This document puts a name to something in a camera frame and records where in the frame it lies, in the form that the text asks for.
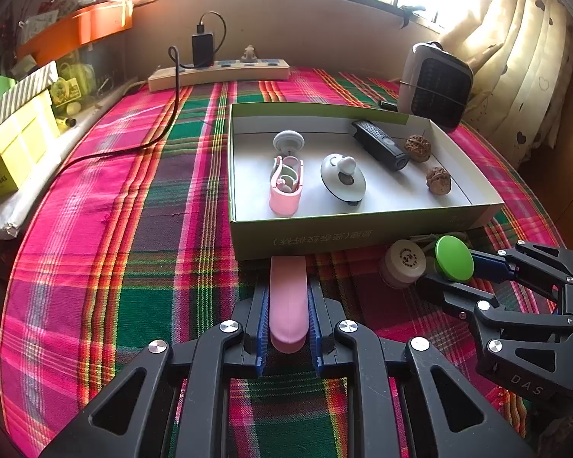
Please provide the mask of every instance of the power cord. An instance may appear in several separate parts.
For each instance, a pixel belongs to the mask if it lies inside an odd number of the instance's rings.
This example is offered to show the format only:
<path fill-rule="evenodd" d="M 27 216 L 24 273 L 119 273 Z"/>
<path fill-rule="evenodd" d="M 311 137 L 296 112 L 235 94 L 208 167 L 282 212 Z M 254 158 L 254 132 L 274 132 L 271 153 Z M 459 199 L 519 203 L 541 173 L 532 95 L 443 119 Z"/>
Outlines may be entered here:
<path fill-rule="evenodd" d="M 223 16 L 221 14 L 219 14 L 218 12 L 215 12 L 214 10 L 209 10 L 208 12 L 205 12 L 202 17 L 200 17 L 200 20 L 197 24 L 197 33 L 203 33 L 204 32 L 204 24 L 203 24 L 203 18 L 205 16 L 207 16 L 208 14 L 213 14 L 216 15 L 220 21 L 223 23 L 223 39 L 220 40 L 219 45 L 215 48 L 215 50 L 212 52 L 212 56 L 209 56 L 206 60 L 204 60 L 203 62 L 207 62 L 210 58 L 212 58 L 213 56 L 215 56 L 217 54 L 217 52 L 220 50 L 220 47 L 223 46 L 223 43 L 225 42 L 225 38 L 227 37 L 227 23 L 225 22 L 225 19 L 223 18 Z M 172 62 L 174 62 L 175 64 L 178 64 L 178 66 L 181 69 L 197 69 L 197 67 L 194 66 L 189 66 L 189 65 L 183 65 L 180 63 L 180 58 L 178 56 L 172 56 L 171 53 L 171 49 L 174 48 L 173 46 L 170 46 L 170 48 L 168 49 L 168 56 L 171 58 Z"/>
<path fill-rule="evenodd" d="M 453 235 L 454 237 L 459 238 L 463 242 L 467 241 L 467 234 L 465 234 L 464 232 L 447 232 L 446 234 L 413 235 L 409 238 L 409 240 L 419 245 L 422 251 L 426 253 L 435 246 L 435 243 L 440 237 L 445 235 Z"/>
<path fill-rule="evenodd" d="M 178 48 L 176 48 L 175 46 L 170 46 L 168 48 L 168 55 L 170 57 L 172 57 L 172 53 L 174 53 L 174 55 L 176 57 L 176 61 L 179 61 L 180 56 L 178 54 Z M 114 156 L 119 156 L 119 155 L 126 155 L 129 153 L 136 153 L 137 151 L 140 151 L 141 149 L 149 148 L 150 146 L 153 146 L 155 143 L 162 140 L 165 137 L 165 135 L 168 134 L 168 131 L 171 129 L 172 125 L 174 125 L 174 122 L 176 121 L 176 115 L 178 114 L 178 107 L 179 107 L 178 103 L 179 103 L 179 96 L 180 96 L 180 75 L 179 75 L 179 73 L 174 74 L 174 79 L 175 79 L 174 108 L 172 109 L 172 114 L 170 115 L 170 119 L 168 120 L 168 123 L 165 125 L 165 127 L 163 128 L 163 131 L 161 131 L 161 134 L 159 134 L 159 136 L 157 136 L 153 140 L 150 140 L 148 143 L 144 143 L 143 145 L 131 146 L 130 148 L 115 149 L 113 151 L 103 151 L 101 153 L 92 153 L 89 155 L 75 158 L 74 160 L 69 161 L 61 169 L 59 169 L 59 171 L 55 175 L 55 178 L 57 178 L 60 174 L 62 174 L 62 172 L 64 172 L 67 168 L 70 168 L 75 163 L 82 162 L 83 160 L 90 160 L 93 158 L 102 158 L 102 157 L 114 157 Z"/>

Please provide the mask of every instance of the yellow box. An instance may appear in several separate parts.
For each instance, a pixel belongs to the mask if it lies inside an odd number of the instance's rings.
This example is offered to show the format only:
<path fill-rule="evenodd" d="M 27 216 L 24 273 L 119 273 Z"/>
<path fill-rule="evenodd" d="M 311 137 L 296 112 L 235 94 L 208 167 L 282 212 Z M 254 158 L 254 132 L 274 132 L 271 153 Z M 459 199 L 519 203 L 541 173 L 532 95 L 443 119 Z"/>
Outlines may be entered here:
<path fill-rule="evenodd" d="M 0 196 L 21 187 L 59 134 L 49 91 L 32 98 L 0 125 Z"/>

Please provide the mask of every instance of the small figurine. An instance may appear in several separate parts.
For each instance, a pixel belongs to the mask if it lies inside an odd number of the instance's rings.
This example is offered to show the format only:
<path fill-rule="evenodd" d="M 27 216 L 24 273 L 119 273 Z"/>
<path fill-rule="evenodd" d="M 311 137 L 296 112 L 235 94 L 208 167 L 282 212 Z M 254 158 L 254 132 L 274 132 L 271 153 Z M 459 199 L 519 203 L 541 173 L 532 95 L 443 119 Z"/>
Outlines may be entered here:
<path fill-rule="evenodd" d="M 426 162 L 431 158 L 431 142 L 424 136 L 410 136 L 403 145 L 414 162 Z"/>
<path fill-rule="evenodd" d="M 244 56 L 240 58 L 240 62 L 242 63 L 255 63 L 259 59 L 255 55 L 255 47 L 252 44 L 249 44 L 246 49 L 244 50 Z"/>
<path fill-rule="evenodd" d="M 431 167 L 426 172 L 426 185 L 434 195 L 446 195 L 452 189 L 452 178 L 443 167 Z"/>

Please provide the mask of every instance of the white round object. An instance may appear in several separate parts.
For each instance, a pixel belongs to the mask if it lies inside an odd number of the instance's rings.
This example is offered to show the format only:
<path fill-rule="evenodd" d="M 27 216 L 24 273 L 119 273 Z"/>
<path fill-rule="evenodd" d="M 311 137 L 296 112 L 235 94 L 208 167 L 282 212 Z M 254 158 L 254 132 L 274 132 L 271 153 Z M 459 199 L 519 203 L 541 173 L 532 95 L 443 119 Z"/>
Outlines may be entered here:
<path fill-rule="evenodd" d="M 337 168 L 340 172 L 344 172 L 344 174 L 351 176 L 357 168 L 357 162 L 352 157 L 344 157 L 342 160 L 337 162 Z"/>
<path fill-rule="evenodd" d="M 66 114 L 68 114 L 69 117 L 72 117 L 73 115 L 76 115 L 78 112 L 80 112 L 81 108 L 83 107 L 78 101 L 73 101 L 66 105 Z"/>
<path fill-rule="evenodd" d="M 426 351 L 431 347 L 431 343 L 426 338 L 414 338 L 410 341 L 412 348 L 416 351 Z"/>
<path fill-rule="evenodd" d="M 274 148 L 283 156 L 292 156 L 304 144 L 304 137 L 296 131 L 282 131 L 274 136 Z"/>
<path fill-rule="evenodd" d="M 324 157 L 321 164 L 321 179 L 327 189 L 338 200 L 347 202 L 350 205 L 359 203 L 365 196 L 365 176 L 361 172 L 356 162 L 352 174 L 341 172 L 340 161 L 345 157 L 338 153 L 332 153 Z"/>
<path fill-rule="evenodd" d="M 426 257 L 420 247 L 407 239 L 393 243 L 380 260 L 380 275 L 395 289 L 404 289 L 425 273 Z"/>

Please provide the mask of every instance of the black cable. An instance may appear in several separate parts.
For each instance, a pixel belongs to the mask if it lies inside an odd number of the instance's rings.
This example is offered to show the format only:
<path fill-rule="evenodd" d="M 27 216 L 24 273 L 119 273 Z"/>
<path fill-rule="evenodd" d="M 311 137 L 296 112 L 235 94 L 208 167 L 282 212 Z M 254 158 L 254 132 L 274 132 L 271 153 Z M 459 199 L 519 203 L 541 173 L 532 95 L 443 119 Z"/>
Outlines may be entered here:
<path fill-rule="evenodd" d="M 170 57 L 172 56 L 171 55 L 172 52 L 174 52 L 174 54 L 176 55 L 176 60 L 179 60 L 180 57 L 178 54 L 178 48 L 176 48 L 175 46 L 170 46 L 168 48 L 168 55 Z M 179 73 L 175 73 L 174 76 L 175 76 L 174 77 L 174 79 L 175 79 L 174 108 L 172 109 L 172 114 L 170 115 L 170 119 L 168 120 L 168 123 L 165 125 L 165 127 L 163 128 L 163 131 L 161 131 L 161 134 L 159 134 L 159 136 L 157 136 L 153 140 L 150 140 L 148 143 L 144 143 L 143 145 L 131 146 L 130 148 L 116 149 L 113 151 L 104 151 L 101 153 L 92 153 L 89 155 L 75 158 L 74 160 L 69 161 L 61 169 L 59 169 L 59 171 L 57 172 L 55 177 L 58 177 L 63 171 L 65 171 L 67 168 L 73 166 L 75 163 L 82 162 L 83 160 L 89 160 L 92 158 L 101 158 L 101 157 L 113 157 L 113 156 L 125 155 L 128 153 L 135 153 L 137 151 L 140 151 L 141 149 L 149 148 L 150 146 L 153 146 L 155 143 L 162 140 L 165 137 L 165 135 L 168 134 L 168 131 L 170 130 L 172 125 L 174 125 L 174 122 L 176 121 L 176 115 L 178 114 L 178 106 L 179 106 L 178 103 L 180 100 L 180 98 L 179 98 L 180 97 L 180 75 L 179 75 Z"/>
<path fill-rule="evenodd" d="M 220 21 L 223 23 L 223 39 L 220 40 L 219 45 L 215 48 L 215 50 L 212 52 L 212 56 L 209 56 L 206 60 L 203 60 L 202 63 L 206 63 L 207 61 L 209 61 L 212 57 L 214 57 L 217 52 L 220 50 L 220 47 L 223 46 L 223 43 L 225 42 L 225 38 L 227 37 L 227 23 L 225 22 L 225 19 L 223 18 L 223 16 L 221 14 L 219 14 L 218 12 L 215 12 L 214 10 L 209 10 L 208 12 L 205 12 L 202 17 L 200 17 L 200 21 L 197 23 L 198 26 L 203 26 L 203 18 L 205 16 L 207 16 L 208 14 L 213 14 L 216 15 Z M 189 66 L 189 65 L 183 65 L 180 63 L 180 59 L 176 56 L 172 56 L 171 53 L 171 48 L 170 47 L 168 49 L 168 56 L 171 58 L 172 62 L 174 62 L 174 64 L 178 64 L 178 66 L 181 69 L 197 69 L 197 67 L 195 66 Z"/>

